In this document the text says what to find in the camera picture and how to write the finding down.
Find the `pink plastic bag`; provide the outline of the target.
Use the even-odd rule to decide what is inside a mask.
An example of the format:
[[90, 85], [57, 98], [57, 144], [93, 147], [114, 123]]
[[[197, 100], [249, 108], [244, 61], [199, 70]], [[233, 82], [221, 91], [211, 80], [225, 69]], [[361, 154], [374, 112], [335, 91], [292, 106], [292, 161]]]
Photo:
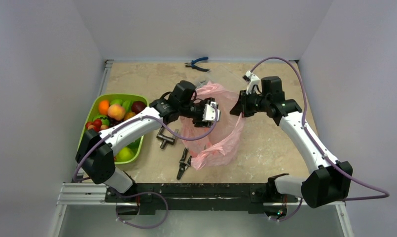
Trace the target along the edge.
[[197, 98], [215, 98], [220, 110], [220, 119], [214, 130], [206, 137], [182, 143], [192, 155], [191, 165], [196, 170], [206, 166], [227, 165], [236, 158], [244, 130], [245, 118], [230, 114], [237, 103], [239, 94], [219, 83], [209, 82], [197, 89]]

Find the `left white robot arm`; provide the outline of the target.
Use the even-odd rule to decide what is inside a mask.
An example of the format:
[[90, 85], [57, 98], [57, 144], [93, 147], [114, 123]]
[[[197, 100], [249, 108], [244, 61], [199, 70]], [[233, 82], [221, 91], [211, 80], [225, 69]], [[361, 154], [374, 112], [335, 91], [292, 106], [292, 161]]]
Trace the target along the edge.
[[136, 197], [135, 181], [116, 168], [113, 158], [130, 143], [162, 127], [175, 134], [168, 124], [179, 117], [192, 119], [195, 127], [209, 128], [198, 137], [178, 136], [181, 140], [196, 141], [212, 132], [220, 119], [220, 111], [215, 98], [198, 99], [195, 85], [182, 80], [134, 117], [99, 132], [85, 131], [75, 156], [77, 166], [73, 180], [79, 181], [77, 176], [83, 169], [93, 183], [113, 188], [124, 202], [132, 201]]

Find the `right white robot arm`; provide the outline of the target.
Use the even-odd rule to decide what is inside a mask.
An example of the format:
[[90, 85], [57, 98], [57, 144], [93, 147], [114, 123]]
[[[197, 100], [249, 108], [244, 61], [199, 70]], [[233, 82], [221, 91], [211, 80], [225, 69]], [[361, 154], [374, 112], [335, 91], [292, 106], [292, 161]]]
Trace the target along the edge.
[[327, 148], [303, 118], [302, 109], [294, 99], [286, 99], [279, 77], [264, 77], [247, 72], [244, 76], [247, 89], [239, 92], [239, 99], [230, 114], [243, 118], [255, 113], [266, 113], [291, 139], [303, 157], [310, 176], [296, 178], [289, 174], [270, 177], [266, 194], [278, 201], [284, 195], [303, 198], [311, 208], [340, 201], [348, 196], [352, 175], [349, 162], [340, 162], [334, 155], [327, 155]]

